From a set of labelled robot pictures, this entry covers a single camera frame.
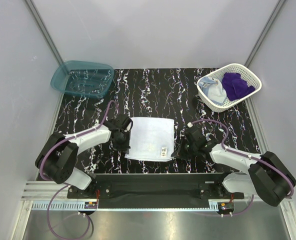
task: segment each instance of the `purple cloth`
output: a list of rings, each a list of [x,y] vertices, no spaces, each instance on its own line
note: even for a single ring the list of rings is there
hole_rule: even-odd
[[[247,82],[241,78],[240,73],[226,72],[221,83],[230,101],[242,99],[256,90],[253,86],[247,85]]]

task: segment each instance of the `red wire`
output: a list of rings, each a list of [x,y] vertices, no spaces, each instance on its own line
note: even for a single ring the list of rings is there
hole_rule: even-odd
[[[234,194],[232,193],[232,194],[231,194],[231,199],[230,199],[229,203],[232,203],[233,200],[234,200]]]

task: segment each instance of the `purple tube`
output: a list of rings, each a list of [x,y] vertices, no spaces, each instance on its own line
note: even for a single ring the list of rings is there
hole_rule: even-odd
[[[110,105],[111,105],[112,103],[114,103],[114,104],[116,105],[117,114],[118,114],[118,113],[119,113],[118,105],[117,105],[117,103],[116,103],[114,100],[111,100],[111,101],[108,103],[108,106],[107,106],[107,108],[106,108],[106,111],[104,112],[104,116],[103,116],[103,118],[102,118],[100,124],[99,124],[96,128],[92,128],[92,129],[89,129],[88,131],[85,131],[85,132],[83,132],[83,133],[79,133],[79,134],[77,134],[77,135],[76,135],[76,138],[81,137],[81,136],[84,136],[84,135],[89,134],[89,133],[92,133],[92,132],[96,131],[97,129],[99,129],[99,128],[104,124],[104,122],[105,122],[105,120],[106,120],[106,117],[107,117],[107,115],[108,115],[108,111],[109,111],[109,109],[110,109]],[[49,155],[50,155],[50,154],[51,154],[56,148],[58,148],[61,144],[65,143],[65,142],[67,142],[67,141],[70,141],[70,140],[72,140],[72,139],[74,139],[74,138],[75,138],[74,136],[71,136],[71,137],[68,137],[68,138],[65,138],[65,139],[61,140],[60,142],[58,142],[57,144],[55,144],[55,145],[54,145],[54,146],[53,146],[53,147],[52,147],[52,148],[46,153],[46,155],[45,155],[44,158],[42,159],[42,162],[41,162],[41,164],[40,164],[40,169],[39,169],[39,174],[40,174],[40,176],[41,176],[41,178],[42,178],[43,180],[46,180],[46,181],[51,181],[51,180],[52,180],[52,179],[50,179],[49,177],[45,176],[45,174],[44,174],[44,166],[45,166],[45,162],[47,161]]]
[[[76,135],[76,137],[81,137],[81,136],[84,136],[86,134],[89,134],[89,133],[92,133],[94,131],[96,131],[97,129],[99,129],[105,122],[106,120],[106,117],[108,115],[108,112],[110,110],[110,106],[111,104],[114,103],[115,106],[116,106],[116,109],[117,109],[117,114],[119,113],[119,108],[118,108],[118,105],[117,103],[114,101],[114,100],[111,100],[109,103],[108,103],[108,106],[105,110],[105,113],[104,113],[104,116],[100,122],[100,124],[96,127],[96,128],[92,128],[92,129],[89,129],[88,131],[85,131],[83,133],[79,133]],[[71,136],[71,137],[68,137],[68,138],[65,138],[63,139],[62,141],[58,142],[57,144],[55,144],[48,152],[47,154],[44,156],[44,158],[42,159],[42,162],[41,162],[41,165],[40,165],[40,169],[39,169],[39,173],[40,173],[40,176],[42,179],[46,180],[46,181],[51,181],[51,179],[47,176],[45,176],[43,170],[44,170],[44,166],[45,166],[45,162],[47,160],[47,158],[49,157],[49,155],[57,148],[59,147],[61,144],[69,141],[69,140],[72,140],[74,139],[75,137],[74,136]],[[46,212],[46,215],[47,215],[47,224],[48,224],[48,227],[49,227],[49,230],[51,231],[51,233],[56,236],[57,238],[61,239],[61,240],[81,240],[88,232],[89,230],[89,227],[90,227],[90,224],[92,222],[91,218],[88,216],[88,215],[85,215],[87,220],[88,220],[88,226],[87,226],[87,229],[85,230],[85,232],[78,238],[65,238],[65,237],[61,237],[59,236],[53,229],[53,227],[51,226],[51,223],[50,223],[50,219],[49,219],[49,210],[50,210],[50,206],[53,202],[53,200],[55,199],[55,197],[60,193],[60,191],[64,190],[65,188],[67,188],[69,185],[67,184],[66,186],[62,187],[61,189],[59,189],[54,195],[53,197],[51,198],[49,204],[48,204],[48,207],[47,207],[47,212]]]
[[[228,137],[228,134],[229,134],[229,130],[228,130],[228,127],[225,126],[223,123],[221,123],[220,121],[216,121],[216,120],[212,120],[212,119],[200,119],[200,120],[197,120],[197,121],[193,121],[192,124],[197,124],[197,123],[201,123],[201,122],[212,122],[212,123],[216,123],[216,124],[219,124],[221,125],[225,130],[226,130],[226,133],[221,141],[221,146],[223,149],[226,149],[228,152],[231,152],[233,154],[237,154],[237,155],[240,155],[240,156],[243,156],[243,157],[246,157],[248,158],[248,154],[245,154],[245,153],[241,153],[241,152],[238,152],[236,150],[233,150],[227,146],[225,146],[224,142],[225,140],[227,139]],[[283,179],[285,179],[285,181],[289,184],[289,187],[290,187],[290,193],[287,195],[287,198],[290,198],[292,195],[294,195],[294,186],[292,184],[292,182],[288,179],[288,177],[283,174],[281,171],[279,171],[277,168],[275,168],[273,165],[261,160],[260,158],[258,157],[254,157],[254,156],[251,156],[251,159],[252,160],[256,160],[258,162],[260,162],[261,164],[264,164],[266,165],[267,167],[269,167],[270,169],[274,170],[276,173],[278,173]]]
[[[85,215],[85,217],[87,218],[88,220],[88,226],[87,226],[87,229],[84,231],[84,233],[80,236],[80,237],[77,237],[77,238],[65,238],[65,237],[62,237],[62,236],[59,236],[53,229],[51,223],[50,223],[50,219],[49,219],[49,209],[50,209],[50,206],[53,202],[53,200],[55,199],[55,197],[62,191],[64,190],[65,188],[68,188],[69,185],[66,185],[66,186],[63,186],[62,188],[60,188],[51,198],[49,204],[48,204],[48,207],[47,207],[47,224],[48,224],[48,227],[49,227],[49,230],[51,231],[51,233],[56,236],[57,238],[61,239],[61,240],[81,240],[84,236],[86,236],[86,234],[88,233],[88,230],[89,230],[89,227],[90,227],[90,223],[91,223],[91,218],[88,216],[88,215]]]

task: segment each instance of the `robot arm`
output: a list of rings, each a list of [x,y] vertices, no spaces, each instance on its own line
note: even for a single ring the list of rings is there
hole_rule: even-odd
[[[190,126],[184,133],[178,149],[172,154],[179,159],[191,159],[200,156],[212,159],[214,163],[227,165],[242,173],[224,173],[223,178],[217,182],[215,188],[218,192],[247,193],[258,195],[264,202],[271,206],[278,206],[290,192],[289,183],[277,172],[266,165],[253,160],[255,157],[275,167],[296,185],[296,180],[285,165],[272,152],[261,155],[233,149],[227,151],[215,139],[207,141],[201,129],[195,125]]]
[[[132,124],[132,120],[127,115],[119,114],[116,119],[105,121],[102,126],[92,132],[87,129],[67,135],[53,133],[39,154],[35,165],[40,168],[44,156],[55,144],[63,139],[75,137],[60,145],[49,155],[44,164],[43,172],[57,184],[67,183],[80,190],[91,191],[95,187],[96,181],[75,167],[77,155],[93,146],[108,141],[112,141],[114,149],[127,152],[130,148]]]

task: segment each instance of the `teal plastic tray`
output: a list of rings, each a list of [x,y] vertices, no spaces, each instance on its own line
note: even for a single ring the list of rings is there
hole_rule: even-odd
[[[87,61],[64,62],[54,73],[50,85],[63,94],[103,98],[112,84],[114,69]]]

